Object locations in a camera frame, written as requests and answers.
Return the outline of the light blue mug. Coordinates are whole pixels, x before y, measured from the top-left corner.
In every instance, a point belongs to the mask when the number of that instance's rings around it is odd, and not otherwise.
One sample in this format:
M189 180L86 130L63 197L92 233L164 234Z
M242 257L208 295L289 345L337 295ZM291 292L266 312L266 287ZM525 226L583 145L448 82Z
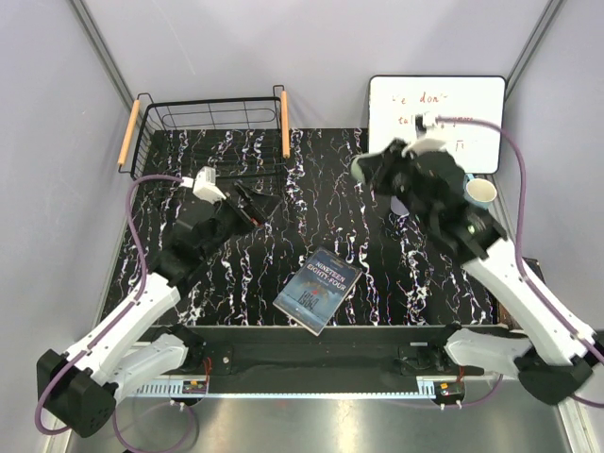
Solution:
M464 179L464 197L473 205L487 210L497 198L495 185L487 179L466 174Z

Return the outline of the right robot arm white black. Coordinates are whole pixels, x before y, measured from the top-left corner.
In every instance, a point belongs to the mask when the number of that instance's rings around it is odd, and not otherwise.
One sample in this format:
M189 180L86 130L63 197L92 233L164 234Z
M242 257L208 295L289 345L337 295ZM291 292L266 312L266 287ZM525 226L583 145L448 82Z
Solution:
M520 324L520 338L450 327L428 351L431 368L459 366L517 378L547 405L570 398L591 377L603 354L596 332L573 315L515 256L512 240L484 208L463 195L465 172L435 139L392 141L355 163L359 180L398 198L433 246L475 278Z

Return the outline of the purple plastic cup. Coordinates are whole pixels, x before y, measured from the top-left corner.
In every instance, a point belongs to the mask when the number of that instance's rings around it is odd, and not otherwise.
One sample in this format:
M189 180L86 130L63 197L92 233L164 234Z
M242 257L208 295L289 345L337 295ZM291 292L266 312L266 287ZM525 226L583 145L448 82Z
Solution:
M396 196L391 198L390 209L392 213L400 217L406 217L410 214L407 207Z

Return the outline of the green plastic cup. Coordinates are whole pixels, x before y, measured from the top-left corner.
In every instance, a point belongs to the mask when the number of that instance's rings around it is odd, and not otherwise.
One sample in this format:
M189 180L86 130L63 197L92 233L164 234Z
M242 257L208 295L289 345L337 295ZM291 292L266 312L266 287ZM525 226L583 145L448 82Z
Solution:
M379 166L379 157L372 154L357 155L350 164L350 174L361 184L368 185Z

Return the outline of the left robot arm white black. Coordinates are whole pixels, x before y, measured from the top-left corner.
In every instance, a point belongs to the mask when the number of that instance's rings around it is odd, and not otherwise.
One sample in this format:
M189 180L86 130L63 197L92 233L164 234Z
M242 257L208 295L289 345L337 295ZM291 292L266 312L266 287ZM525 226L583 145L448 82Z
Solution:
M193 199L180 209L152 260L145 256L141 241L134 241L141 279L133 292L63 353L49 349L38 359L34 423L42 434L72 430L90 437L147 381L176 369L196 372L204 360L203 342L185 327L173 327L137 352L130 348L191 292L225 243L263 227L281 202L279 196L260 193L240 181L233 183L231 193L224 193L203 174L142 176L132 185L155 180L187 188Z

